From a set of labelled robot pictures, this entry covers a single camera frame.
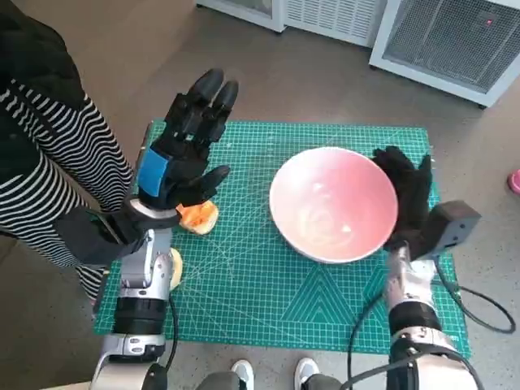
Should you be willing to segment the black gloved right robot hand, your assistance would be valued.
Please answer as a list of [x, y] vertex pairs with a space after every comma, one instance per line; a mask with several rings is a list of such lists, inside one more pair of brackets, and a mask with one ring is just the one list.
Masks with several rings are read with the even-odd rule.
[[396, 224], [384, 247], [390, 249], [403, 241], [410, 245], [429, 213], [431, 155], [425, 154], [416, 167], [397, 146], [390, 145], [385, 149], [374, 149], [372, 161], [390, 179], [397, 196]]

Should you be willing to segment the bare left hand blue tape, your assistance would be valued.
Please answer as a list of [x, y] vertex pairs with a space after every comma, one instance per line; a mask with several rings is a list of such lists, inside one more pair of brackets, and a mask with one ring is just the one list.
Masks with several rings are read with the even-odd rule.
[[146, 150], [137, 175], [137, 197], [155, 210], [208, 201], [227, 177], [222, 165], [206, 171], [210, 146], [220, 140], [239, 91], [235, 80], [224, 80], [212, 68], [188, 90], [175, 96], [165, 128]]

